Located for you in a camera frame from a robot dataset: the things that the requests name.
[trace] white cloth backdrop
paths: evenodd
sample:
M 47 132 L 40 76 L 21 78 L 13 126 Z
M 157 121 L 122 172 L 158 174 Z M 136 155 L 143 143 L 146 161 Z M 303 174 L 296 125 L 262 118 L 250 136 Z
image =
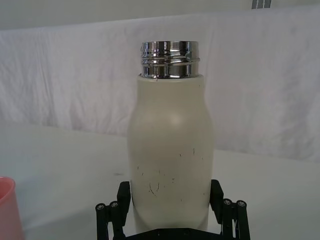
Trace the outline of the white cloth backdrop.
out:
M 125 135 L 154 40 L 199 41 L 216 148 L 320 163 L 320 5 L 0 31 L 0 120 Z

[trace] white table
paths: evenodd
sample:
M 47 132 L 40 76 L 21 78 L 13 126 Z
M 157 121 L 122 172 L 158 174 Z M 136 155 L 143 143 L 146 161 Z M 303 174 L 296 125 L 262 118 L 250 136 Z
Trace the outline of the white table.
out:
M 1 123 L 0 176 L 16 180 L 26 240 L 95 240 L 95 205 L 129 180 L 126 138 Z M 248 203 L 251 239 L 319 239 L 320 164 L 216 150 L 213 178 Z M 135 233 L 132 210 L 124 230 Z

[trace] white bottle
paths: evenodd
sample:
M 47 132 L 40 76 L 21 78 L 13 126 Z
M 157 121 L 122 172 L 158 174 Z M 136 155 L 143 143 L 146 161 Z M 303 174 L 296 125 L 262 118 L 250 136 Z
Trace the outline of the white bottle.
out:
M 145 42 L 141 51 L 127 138 L 137 232 L 205 230 L 214 143 L 198 43 Z

